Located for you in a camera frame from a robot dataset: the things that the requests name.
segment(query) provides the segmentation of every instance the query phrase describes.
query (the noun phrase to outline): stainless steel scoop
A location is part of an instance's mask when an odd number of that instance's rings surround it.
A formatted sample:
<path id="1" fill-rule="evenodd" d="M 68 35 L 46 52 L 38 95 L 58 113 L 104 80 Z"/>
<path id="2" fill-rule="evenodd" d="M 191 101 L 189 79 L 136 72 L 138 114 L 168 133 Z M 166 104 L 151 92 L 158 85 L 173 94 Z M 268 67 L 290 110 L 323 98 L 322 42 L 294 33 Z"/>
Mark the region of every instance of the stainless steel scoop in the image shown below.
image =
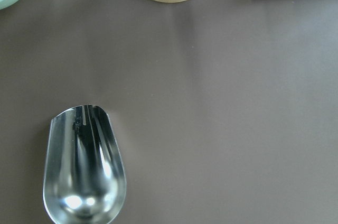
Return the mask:
<path id="1" fill-rule="evenodd" d="M 56 224 L 108 224 L 120 212 L 126 179 L 108 115 L 70 108 L 51 121 L 43 200 Z"/>

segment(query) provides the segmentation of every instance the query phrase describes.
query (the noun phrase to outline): table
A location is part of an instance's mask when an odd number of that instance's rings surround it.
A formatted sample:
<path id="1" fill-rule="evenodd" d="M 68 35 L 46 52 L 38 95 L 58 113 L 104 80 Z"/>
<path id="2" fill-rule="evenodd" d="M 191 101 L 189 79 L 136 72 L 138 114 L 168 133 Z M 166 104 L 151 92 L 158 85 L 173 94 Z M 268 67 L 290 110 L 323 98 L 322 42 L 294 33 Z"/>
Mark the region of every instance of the table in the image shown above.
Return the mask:
<path id="1" fill-rule="evenodd" d="M 337 0 L 20 0 L 0 11 L 0 223 L 52 223 L 50 120 L 112 119 L 116 224 L 336 224 Z"/>

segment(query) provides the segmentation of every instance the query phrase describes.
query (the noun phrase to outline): silver scoop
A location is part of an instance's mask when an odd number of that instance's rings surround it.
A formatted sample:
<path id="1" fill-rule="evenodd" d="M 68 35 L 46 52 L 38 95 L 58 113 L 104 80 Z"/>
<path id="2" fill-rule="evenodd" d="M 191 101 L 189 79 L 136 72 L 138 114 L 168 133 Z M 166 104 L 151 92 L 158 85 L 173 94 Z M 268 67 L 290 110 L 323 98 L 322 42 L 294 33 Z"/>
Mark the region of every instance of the silver scoop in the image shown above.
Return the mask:
<path id="1" fill-rule="evenodd" d="M 108 115 L 70 108 L 51 121 L 43 200 L 56 224 L 108 224 L 120 212 L 126 179 Z"/>

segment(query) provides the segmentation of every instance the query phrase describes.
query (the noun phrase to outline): table surface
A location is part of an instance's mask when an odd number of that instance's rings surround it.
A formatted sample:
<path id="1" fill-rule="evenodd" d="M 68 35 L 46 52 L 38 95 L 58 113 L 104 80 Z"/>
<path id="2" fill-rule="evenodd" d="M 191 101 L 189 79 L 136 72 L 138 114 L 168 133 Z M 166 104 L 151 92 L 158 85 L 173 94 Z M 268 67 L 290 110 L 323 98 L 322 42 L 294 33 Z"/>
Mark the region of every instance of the table surface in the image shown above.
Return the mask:
<path id="1" fill-rule="evenodd" d="M 52 223 L 50 120 L 95 104 L 116 224 L 336 224 L 337 0 L 20 0 L 0 11 L 0 223 Z"/>

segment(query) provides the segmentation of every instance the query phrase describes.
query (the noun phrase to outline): metal scoop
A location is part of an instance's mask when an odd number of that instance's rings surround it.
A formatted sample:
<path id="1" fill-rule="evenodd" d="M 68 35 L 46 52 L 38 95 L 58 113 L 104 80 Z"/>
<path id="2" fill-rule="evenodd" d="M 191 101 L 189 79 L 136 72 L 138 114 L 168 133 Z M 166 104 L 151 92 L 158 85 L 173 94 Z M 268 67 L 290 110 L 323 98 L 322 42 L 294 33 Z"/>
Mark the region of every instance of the metal scoop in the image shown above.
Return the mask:
<path id="1" fill-rule="evenodd" d="M 43 200 L 56 224 L 108 224 L 120 212 L 126 179 L 108 114 L 70 108 L 51 121 Z"/>

